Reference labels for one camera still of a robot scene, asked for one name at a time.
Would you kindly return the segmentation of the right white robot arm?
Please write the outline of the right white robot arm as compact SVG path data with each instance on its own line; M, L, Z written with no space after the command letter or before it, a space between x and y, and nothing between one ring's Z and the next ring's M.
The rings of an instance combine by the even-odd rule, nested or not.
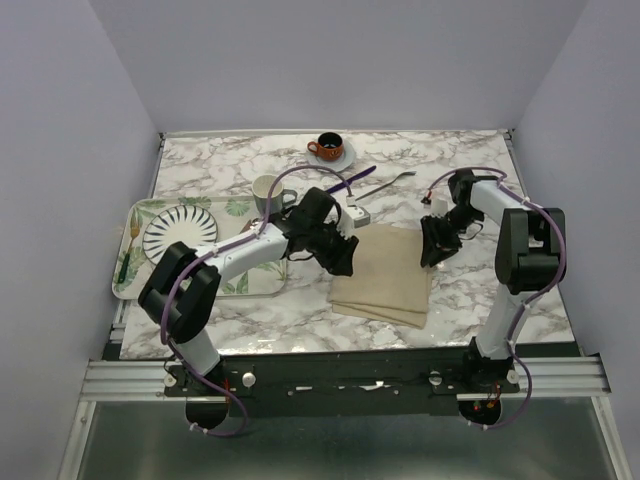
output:
M515 344L531 307L556 287L567 267L565 215L510 190L507 174L493 167L451 170L427 188L420 220L420 265L433 268L459 252L469 226L486 219L499 227L494 271L497 296L480 333L456 368L465 388L480 392L508 379Z

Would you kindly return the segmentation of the beige cloth napkin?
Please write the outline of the beige cloth napkin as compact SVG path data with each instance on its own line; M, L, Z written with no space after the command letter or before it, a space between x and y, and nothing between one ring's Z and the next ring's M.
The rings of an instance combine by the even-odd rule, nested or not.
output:
M328 297L336 314L422 329L432 271L420 266L418 230L371 224L356 230L350 277L334 277Z

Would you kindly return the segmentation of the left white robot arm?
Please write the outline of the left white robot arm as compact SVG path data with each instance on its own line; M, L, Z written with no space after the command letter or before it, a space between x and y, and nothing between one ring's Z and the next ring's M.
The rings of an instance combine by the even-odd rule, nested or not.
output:
M267 207L259 225L228 240L197 248L176 242L167 248L138 304L160 327L161 342L189 369L187 382L197 393L209 395L221 385L221 355L205 327L226 282L300 252L308 252L333 276L352 276L359 243L353 230L360 213L353 198L341 206L313 187L297 205L280 212Z

